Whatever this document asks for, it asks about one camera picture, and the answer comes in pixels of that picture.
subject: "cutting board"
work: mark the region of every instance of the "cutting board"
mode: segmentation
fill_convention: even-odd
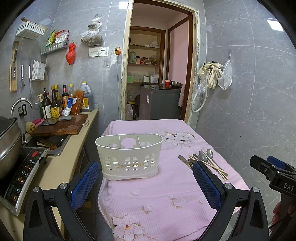
[[[33,137],[76,135],[80,132],[82,124],[84,124],[87,119],[87,114],[71,116],[73,117],[71,120],[58,121],[54,125],[49,126],[38,126],[30,135]]]

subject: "sink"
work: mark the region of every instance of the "sink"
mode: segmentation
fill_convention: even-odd
[[[62,139],[64,139],[61,146],[59,146],[55,150],[51,150],[48,155],[49,156],[59,156],[63,152],[65,145],[67,144],[68,140],[70,139],[71,135],[56,135],[56,136],[49,136],[49,137],[42,137],[43,139],[48,140],[52,144],[57,145]],[[27,139],[28,143],[26,147],[40,147],[37,146],[37,142],[39,141],[39,137],[30,137]]]

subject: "ceiling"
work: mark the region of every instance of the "ceiling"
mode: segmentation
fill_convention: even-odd
[[[163,23],[169,22],[177,13],[177,11],[149,5],[149,4],[142,4],[142,3],[134,3],[133,4],[133,17],[141,17],[145,19],[152,19],[157,20]]]

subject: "red button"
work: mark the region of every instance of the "red button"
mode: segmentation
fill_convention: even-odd
[[[32,154],[32,157],[36,156],[38,154],[38,151],[34,151],[34,153]]]

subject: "kitchen counter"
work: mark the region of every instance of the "kitchen counter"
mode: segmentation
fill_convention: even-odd
[[[40,167],[34,177],[34,186],[40,186],[43,190],[54,189],[61,183],[69,183],[72,180],[81,149],[97,113],[98,109],[85,113],[88,114],[89,124],[82,127],[78,135],[70,137],[60,156],[47,158],[47,163]],[[63,233],[62,219],[56,207],[53,207],[53,212]],[[0,203],[0,218],[12,237],[16,241],[22,241],[25,214],[17,217]]]

